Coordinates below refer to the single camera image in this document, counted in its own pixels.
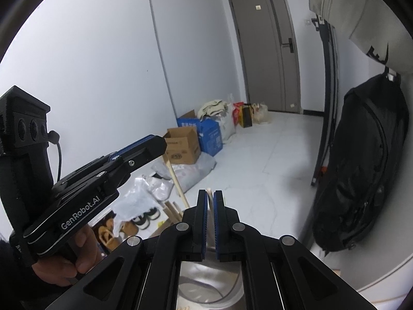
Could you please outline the person's left hand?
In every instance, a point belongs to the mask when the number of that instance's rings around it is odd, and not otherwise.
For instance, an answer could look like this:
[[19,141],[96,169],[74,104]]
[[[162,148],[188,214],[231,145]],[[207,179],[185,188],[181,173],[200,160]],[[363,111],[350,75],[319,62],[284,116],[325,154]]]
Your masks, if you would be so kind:
[[31,266],[35,275],[46,283],[68,286],[71,278],[86,274],[101,261],[97,239],[88,224],[74,235],[74,244],[78,249],[75,263],[58,257],[39,260]]

